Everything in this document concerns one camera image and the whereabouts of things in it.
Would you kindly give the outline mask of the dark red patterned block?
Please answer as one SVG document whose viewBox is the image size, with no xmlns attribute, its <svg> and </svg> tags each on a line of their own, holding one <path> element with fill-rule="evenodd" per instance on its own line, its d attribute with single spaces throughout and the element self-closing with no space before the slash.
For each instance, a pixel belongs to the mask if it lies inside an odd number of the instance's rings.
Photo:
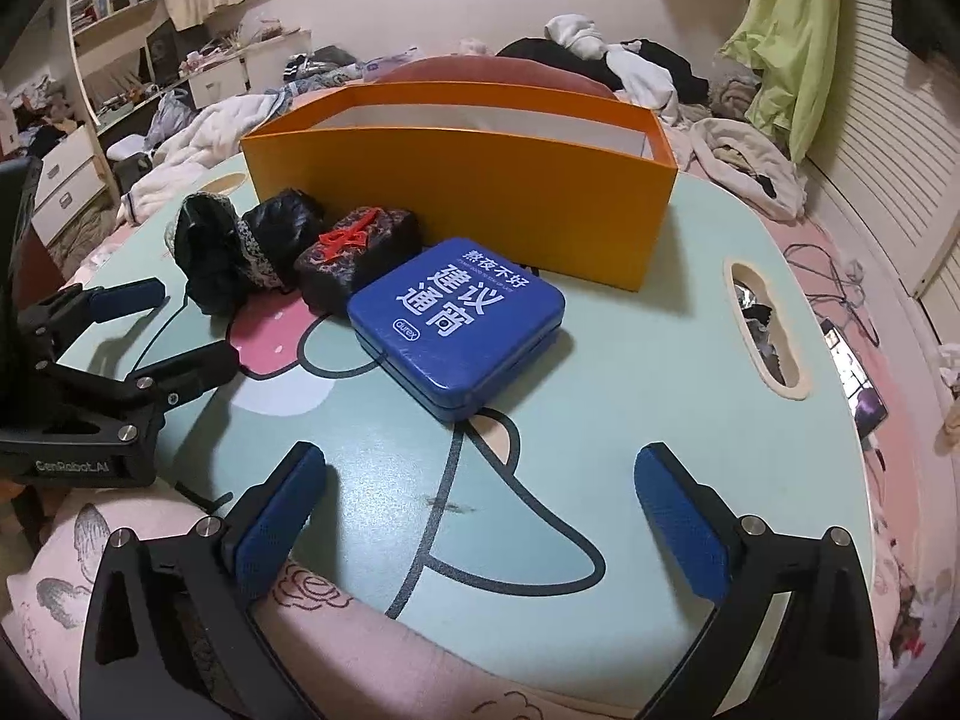
<svg viewBox="0 0 960 720">
<path fill-rule="evenodd" d="M 402 208 L 360 206 L 296 259 L 301 299 L 316 316 L 347 315 L 353 294 L 423 249 L 418 218 Z"/>
</svg>

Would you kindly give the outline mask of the white drawer cabinet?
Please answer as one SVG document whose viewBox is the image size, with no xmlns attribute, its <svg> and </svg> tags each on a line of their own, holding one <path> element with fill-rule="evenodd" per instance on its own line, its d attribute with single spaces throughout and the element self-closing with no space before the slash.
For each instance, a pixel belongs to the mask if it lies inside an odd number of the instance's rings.
<svg viewBox="0 0 960 720">
<path fill-rule="evenodd" d="M 55 241 L 101 195 L 116 195 L 109 166 L 96 132 L 80 125 L 43 158 L 32 213 L 39 241 Z"/>
</svg>

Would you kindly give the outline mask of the black lace fabric bundle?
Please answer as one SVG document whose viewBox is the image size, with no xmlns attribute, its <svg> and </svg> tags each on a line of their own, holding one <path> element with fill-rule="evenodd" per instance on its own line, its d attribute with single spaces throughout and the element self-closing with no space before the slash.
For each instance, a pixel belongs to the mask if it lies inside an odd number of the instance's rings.
<svg viewBox="0 0 960 720">
<path fill-rule="evenodd" d="M 206 316 L 233 317 L 254 294 L 298 289 L 295 263 L 325 229 L 324 206 L 297 188 L 245 213 L 226 195 L 194 192 L 164 242 L 184 273 L 187 299 Z"/>
</svg>

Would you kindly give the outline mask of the glowing phone screen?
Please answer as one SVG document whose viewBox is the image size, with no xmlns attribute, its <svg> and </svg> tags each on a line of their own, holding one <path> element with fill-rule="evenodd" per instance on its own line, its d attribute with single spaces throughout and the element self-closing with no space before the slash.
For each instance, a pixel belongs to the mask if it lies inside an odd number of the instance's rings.
<svg viewBox="0 0 960 720">
<path fill-rule="evenodd" d="M 857 435 L 861 440 L 867 439 L 887 419 L 889 410 L 867 374 L 866 367 L 839 328 L 828 319 L 820 322 L 820 328 L 838 371 Z"/>
</svg>

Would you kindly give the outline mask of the white crumpled blanket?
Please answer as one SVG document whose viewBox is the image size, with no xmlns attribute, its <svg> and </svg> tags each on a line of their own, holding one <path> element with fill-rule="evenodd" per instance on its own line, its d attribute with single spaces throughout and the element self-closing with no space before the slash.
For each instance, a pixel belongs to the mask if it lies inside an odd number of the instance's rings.
<svg viewBox="0 0 960 720">
<path fill-rule="evenodd" d="M 116 226 L 137 226 L 194 185 L 206 171 L 239 153 L 242 138 L 290 109 L 288 86 L 265 93 L 236 94 L 204 107 L 187 127 L 167 138 L 151 156 L 151 171 L 124 195 Z"/>
</svg>

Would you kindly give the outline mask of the blue tin box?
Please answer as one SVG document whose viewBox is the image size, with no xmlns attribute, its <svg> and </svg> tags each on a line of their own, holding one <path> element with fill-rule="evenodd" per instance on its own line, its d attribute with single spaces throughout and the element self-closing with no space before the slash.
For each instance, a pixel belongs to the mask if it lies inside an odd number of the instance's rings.
<svg viewBox="0 0 960 720">
<path fill-rule="evenodd" d="M 439 421 L 475 415 L 558 337 L 562 291 L 477 242 L 446 239 L 348 301 L 356 338 Z"/>
</svg>

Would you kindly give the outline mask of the dark red pillow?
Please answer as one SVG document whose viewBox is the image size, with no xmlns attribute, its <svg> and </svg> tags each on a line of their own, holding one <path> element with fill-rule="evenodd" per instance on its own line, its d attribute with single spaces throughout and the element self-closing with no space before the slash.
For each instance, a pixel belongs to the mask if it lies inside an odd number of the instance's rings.
<svg viewBox="0 0 960 720">
<path fill-rule="evenodd" d="M 539 64 L 535 60 L 493 55 L 427 57 L 389 70 L 379 78 L 379 83 L 405 82 L 500 83 L 617 99 L 607 86 L 579 73 Z"/>
</svg>

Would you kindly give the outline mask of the orange cardboard box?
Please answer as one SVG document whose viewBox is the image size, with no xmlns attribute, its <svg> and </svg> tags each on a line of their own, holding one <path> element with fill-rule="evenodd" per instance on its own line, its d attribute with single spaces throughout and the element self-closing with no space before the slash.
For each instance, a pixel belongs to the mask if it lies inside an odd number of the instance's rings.
<svg viewBox="0 0 960 720">
<path fill-rule="evenodd" d="M 337 218 L 415 213 L 521 265 L 636 291 L 679 174 L 659 119 L 617 99 L 501 83 L 344 86 L 241 142 L 259 199 L 301 188 Z"/>
</svg>

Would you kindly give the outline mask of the white louvered closet door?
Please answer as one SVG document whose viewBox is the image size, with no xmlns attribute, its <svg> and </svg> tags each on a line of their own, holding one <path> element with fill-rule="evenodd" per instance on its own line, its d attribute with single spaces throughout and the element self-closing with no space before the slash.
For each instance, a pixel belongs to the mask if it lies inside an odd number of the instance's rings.
<svg viewBox="0 0 960 720">
<path fill-rule="evenodd" d="M 892 34 L 892 0 L 839 0 L 809 158 L 884 250 L 935 336 L 958 340 L 958 73 Z"/>
</svg>

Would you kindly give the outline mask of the black and white clothes pile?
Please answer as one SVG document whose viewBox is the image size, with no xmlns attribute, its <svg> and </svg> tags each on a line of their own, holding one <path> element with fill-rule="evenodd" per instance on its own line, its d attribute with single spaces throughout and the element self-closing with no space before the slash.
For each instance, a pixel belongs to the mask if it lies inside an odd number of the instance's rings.
<svg viewBox="0 0 960 720">
<path fill-rule="evenodd" d="M 709 82 L 695 75 L 688 60 L 647 39 L 609 43 L 594 21 L 568 13 L 553 16 L 544 37 L 521 37 L 498 52 L 506 59 L 526 59 L 571 71 L 623 91 L 636 106 L 675 119 L 679 106 L 706 106 Z"/>
</svg>

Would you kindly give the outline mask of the green hanging cloth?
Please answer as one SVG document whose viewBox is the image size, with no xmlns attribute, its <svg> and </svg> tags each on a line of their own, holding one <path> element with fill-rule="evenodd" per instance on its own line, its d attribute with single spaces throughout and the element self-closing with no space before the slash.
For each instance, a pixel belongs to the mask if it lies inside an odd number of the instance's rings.
<svg viewBox="0 0 960 720">
<path fill-rule="evenodd" d="M 747 121 L 794 163 L 817 135 L 835 71 L 839 0 L 750 0 L 721 54 L 750 68 L 760 89 Z"/>
</svg>

